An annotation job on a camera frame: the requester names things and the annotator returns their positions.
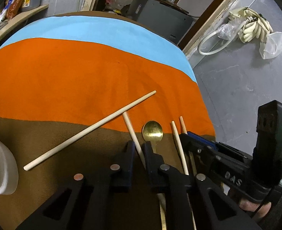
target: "plastic bag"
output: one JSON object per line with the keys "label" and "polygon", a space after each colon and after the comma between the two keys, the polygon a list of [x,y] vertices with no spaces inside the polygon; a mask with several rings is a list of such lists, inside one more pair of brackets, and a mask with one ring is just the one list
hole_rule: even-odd
{"label": "plastic bag", "polygon": [[229,23],[222,24],[218,29],[218,37],[224,40],[231,40],[235,37],[235,31],[238,26]]}
{"label": "plastic bag", "polygon": [[4,9],[2,10],[2,12],[0,13],[0,23],[2,21],[5,20],[6,18],[6,13],[8,11],[8,8],[10,7],[10,5],[14,2],[14,0],[8,0],[8,4],[4,7]]}
{"label": "plastic bag", "polygon": [[236,37],[236,31],[244,18],[232,18],[227,24],[218,28],[218,37],[224,40],[232,40]]}
{"label": "plastic bag", "polygon": [[267,35],[266,43],[260,43],[259,53],[263,59],[272,59],[282,52],[282,32]]}
{"label": "plastic bag", "polygon": [[17,12],[22,5],[24,0],[14,0],[14,2],[10,5],[7,11],[7,18],[12,19],[14,16],[17,15]]}

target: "orange cloth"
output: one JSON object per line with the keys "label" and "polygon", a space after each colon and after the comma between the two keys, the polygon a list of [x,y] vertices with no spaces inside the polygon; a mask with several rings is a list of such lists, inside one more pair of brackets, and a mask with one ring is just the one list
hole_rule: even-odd
{"label": "orange cloth", "polygon": [[[188,130],[214,136],[197,84],[180,70],[91,42],[34,38],[0,49],[0,117],[91,125],[153,90],[129,110],[136,132],[155,120],[171,133],[183,116]],[[103,127],[128,131],[122,118]]]}

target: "wooden shelf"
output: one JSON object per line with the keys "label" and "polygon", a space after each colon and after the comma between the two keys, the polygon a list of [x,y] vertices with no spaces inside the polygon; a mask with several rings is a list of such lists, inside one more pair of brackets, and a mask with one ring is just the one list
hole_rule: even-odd
{"label": "wooden shelf", "polygon": [[31,16],[47,8],[48,8],[48,4],[42,5],[40,7],[37,7],[27,12],[21,12],[18,15],[16,15],[14,18],[8,21],[7,25],[5,25],[3,28],[0,29],[0,41],[22,22],[26,21]]}

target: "white glove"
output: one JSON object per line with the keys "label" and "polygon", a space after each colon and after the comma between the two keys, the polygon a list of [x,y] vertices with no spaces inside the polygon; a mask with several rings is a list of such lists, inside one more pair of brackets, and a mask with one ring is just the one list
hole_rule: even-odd
{"label": "white glove", "polygon": [[257,17],[257,21],[246,24],[239,32],[239,38],[243,43],[250,42],[254,37],[259,38],[262,43],[266,42],[267,35],[273,33],[270,23],[250,8],[234,10],[230,13],[230,20],[237,17]]}

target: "metal screw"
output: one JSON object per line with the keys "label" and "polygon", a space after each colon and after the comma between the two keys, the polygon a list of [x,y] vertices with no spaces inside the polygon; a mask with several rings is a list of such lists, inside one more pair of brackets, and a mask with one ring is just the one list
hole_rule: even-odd
{"label": "metal screw", "polygon": [[160,168],[161,168],[162,170],[168,170],[168,169],[170,168],[170,166],[167,165],[167,164],[162,164],[162,165],[160,165]]}
{"label": "metal screw", "polygon": [[81,181],[82,179],[83,179],[83,174],[78,173],[74,175],[74,180]]}
{"label": "metal screw", "polygon": [[112,164],[112,165],[110,166],[110,169],[111,169],[111,170],[119,170],[119,169],[120,169],[120,165],[118,165],[118,164]]}
{"label": "metal screw", "polygon": [[203,181],[206,179],[206,176],[204,174],[197,174],[197,179],[200,180],[200,181]]}

